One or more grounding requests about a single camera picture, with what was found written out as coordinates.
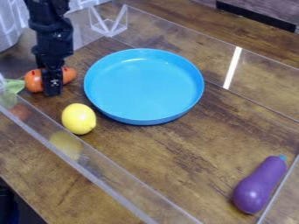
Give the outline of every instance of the wooden tabletop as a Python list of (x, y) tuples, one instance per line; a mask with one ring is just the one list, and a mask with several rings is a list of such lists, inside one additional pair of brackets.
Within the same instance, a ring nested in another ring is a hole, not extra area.
[[(123, 2), (299, 67), (298, 36), (286, 31), (185, 0)], [(23, 91), (22, 97), (60, 122), (71, 103), (93, 107), (82, 87), (90, 66), (127, 48), (111, 38), (99, 39), (67, 59), (79, 78), (63, 95), (46, 98)], [(98, 127), (82, 138), (203, 223), (257, 223), (261, 213), (245, 215), (231, 193), (267, 156), (283, 153), (293, 163), (299, 125), (222, 87), (206, 86), (201, 102), (175, 122), (137, 127), (98, 112)], [(143, 223), (4, 115), (0, 119), (2, 177), (50, 223)]]

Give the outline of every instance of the yellow lemon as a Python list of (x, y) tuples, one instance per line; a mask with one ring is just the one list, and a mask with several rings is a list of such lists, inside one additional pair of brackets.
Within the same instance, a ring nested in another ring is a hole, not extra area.
[(77, 135), (90, 133), (98, 125), (94, 110), (82, 103), (73, 103), (63, 110), (60, 119), (63, 126)]
[(66, 130), (56, 131), (50, 138), (52, 145), (74, 160), (81, 158), (82, 142)]

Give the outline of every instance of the purple eggplant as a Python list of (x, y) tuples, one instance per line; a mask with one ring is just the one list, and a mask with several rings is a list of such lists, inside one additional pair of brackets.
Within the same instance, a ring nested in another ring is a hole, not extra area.
[(239, 182), (233, 200), (241, 211), (254, 214), (265, 208), (286, 170), (286, 157), (269, 157), (251, 175)]

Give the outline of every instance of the blue plate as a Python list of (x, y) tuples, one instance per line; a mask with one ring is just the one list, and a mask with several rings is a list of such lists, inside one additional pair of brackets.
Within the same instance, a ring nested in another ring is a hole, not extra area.
[(99, 110), (122, 123), (154, 125), (183, 116), (202, 98), (197, 66), (155, 49), (115, 52), (90, 68), (85, 91)]

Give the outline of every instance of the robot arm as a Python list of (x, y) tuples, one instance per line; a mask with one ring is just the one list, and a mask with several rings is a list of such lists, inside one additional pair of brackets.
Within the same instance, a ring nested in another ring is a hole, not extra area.
[(30, 27), (36, 31), (32, 48), (47, 96), (59, 95), (63, 88), (64, 58), (74, 54), (73, 25), (63, 15), (70, 10), (70, 0), (24, 0), (30, 11)]

